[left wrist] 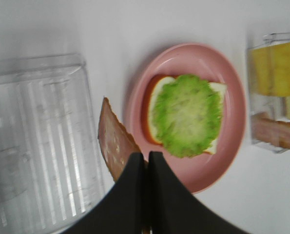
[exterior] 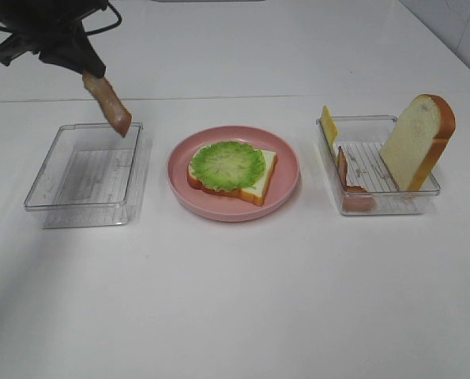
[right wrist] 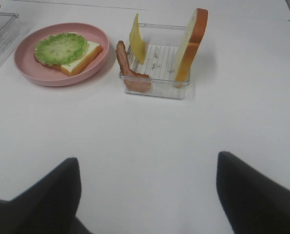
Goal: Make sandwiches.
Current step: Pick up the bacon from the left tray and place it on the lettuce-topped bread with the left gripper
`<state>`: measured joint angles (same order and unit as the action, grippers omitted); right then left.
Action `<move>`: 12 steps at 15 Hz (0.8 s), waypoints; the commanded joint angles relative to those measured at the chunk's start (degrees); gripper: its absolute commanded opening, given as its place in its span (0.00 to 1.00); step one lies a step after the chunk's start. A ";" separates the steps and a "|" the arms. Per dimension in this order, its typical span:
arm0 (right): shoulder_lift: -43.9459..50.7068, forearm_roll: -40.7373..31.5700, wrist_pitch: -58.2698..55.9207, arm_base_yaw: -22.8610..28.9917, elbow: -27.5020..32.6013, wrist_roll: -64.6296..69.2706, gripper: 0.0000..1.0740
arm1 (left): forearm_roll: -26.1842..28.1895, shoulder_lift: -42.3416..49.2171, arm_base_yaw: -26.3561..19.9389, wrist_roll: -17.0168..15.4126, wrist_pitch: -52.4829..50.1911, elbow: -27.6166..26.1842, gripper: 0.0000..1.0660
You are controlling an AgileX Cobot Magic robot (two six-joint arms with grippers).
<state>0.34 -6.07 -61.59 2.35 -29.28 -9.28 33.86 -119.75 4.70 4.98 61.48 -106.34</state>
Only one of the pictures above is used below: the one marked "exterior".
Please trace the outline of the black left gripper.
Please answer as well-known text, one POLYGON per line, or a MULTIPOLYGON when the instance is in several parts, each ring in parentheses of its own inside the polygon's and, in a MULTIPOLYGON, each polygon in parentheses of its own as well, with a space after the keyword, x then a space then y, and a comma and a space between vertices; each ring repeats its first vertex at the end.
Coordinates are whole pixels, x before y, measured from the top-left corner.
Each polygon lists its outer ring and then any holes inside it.
POLYGON ((0 43, 0 63, 7 66, 29 51, 44 63, 104 77, 106 66, 82 20, 107 8, 107 1, 0 1, 0 21, 10 33, 0 43))

